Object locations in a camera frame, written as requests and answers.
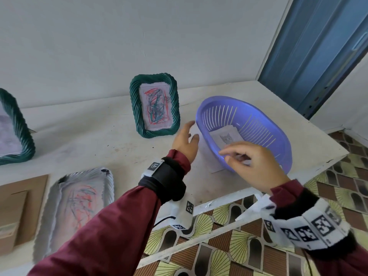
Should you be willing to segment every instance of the purple plastic basket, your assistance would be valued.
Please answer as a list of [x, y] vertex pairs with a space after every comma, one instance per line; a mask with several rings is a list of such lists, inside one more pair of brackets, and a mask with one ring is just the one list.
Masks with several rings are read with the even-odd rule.
[[220, 148], [209, 134], [226, 125], [235, 126], [245, 141], [270, 149], [286, 174], [292, 168], [292, 147], [288, 137], [278, 125], [251, 104], [226, 96], [209, 97], [198, 108], [196, 122], [214, 156], [230, 171], [233, 169], [218, 154]]

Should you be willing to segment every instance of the dark green frame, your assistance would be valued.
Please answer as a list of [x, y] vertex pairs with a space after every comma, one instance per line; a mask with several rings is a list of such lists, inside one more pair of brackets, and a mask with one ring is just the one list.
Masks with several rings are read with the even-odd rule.
[[22, 153], [0, 157], [0, 165], [28, 161], [34, 156], [36, 148], [16, 99], [6, 90], [0, 88], [0, 103], [13, 121], [14, 132], [22, 144]]
[[[165, 82], [170, 85], [170, 98], [171, 98], [171, 113], [173, 124], [170, 129], [161, 129], [157, 131], [149, 131], [145, 129], [142, 102], [140, 101], [139, 87], [143, 83], [155, 83]], [[173, 135], [180, 126], [180, 113], [179, 113], [179, 96], [176, 80], [167, 73], [155, 74], [155, 75], [137, 75], [130, 83], [130, 99], [132, 101], [133, 115], [136, 121], [137, 132], [144, 138], [154, 138], [155, 136]]]

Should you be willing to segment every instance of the black wire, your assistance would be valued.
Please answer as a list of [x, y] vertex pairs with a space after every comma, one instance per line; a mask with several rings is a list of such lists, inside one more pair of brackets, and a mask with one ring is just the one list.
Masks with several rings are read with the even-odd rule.
[[165, 221], [166, 219], [170, 219], [170, 218], [171, 218], [171, 219], [174, 219], [174, 220], [176, 219], [176, 217], [174, 217], [174, 216], [169, 216], [169, 217], [163, 218], [161, 221], [157, 222], [157, 223], [154, 225], [154, 227], [155, 227], [155, 226], [157, 226], [157, 225], [158, 225], [159, 223], [161, 223], [162, 221]]
[[309, 267], [310, 276], [313, 276], [311, 264], [309, 263], [308, 257], [306, 255], [306, 251], [304, 249], [302, 249], [301, 251], [303, 252], [304, 257], [306, 258], [306, 263], [308, 264], [308, 267]]

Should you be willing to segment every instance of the white wall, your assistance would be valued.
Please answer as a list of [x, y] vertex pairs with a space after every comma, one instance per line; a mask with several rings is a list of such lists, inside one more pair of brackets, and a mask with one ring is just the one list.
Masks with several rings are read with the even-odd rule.
[[[324, 131], [365, 126], [368, 139], [368, 54], [356, 65], [310, 121]], [[359, 120], [366, 118], [365, 123]]]
[[21, 107], [253, 80], [288, 0], [0, 0], [0, 87]]

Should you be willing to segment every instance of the brown cardboard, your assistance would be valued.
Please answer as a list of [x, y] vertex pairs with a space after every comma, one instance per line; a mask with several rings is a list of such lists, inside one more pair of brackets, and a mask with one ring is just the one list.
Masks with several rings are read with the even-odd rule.
[[8, 196], [0, 203], [0, 255], [12, 251], [22, 217], [27, 191]]
[[36, 234], [47, 179], [42, 175], [0, 186], [0, 203], [11, 194], [28, 191], [15, 245], [31, 241]]

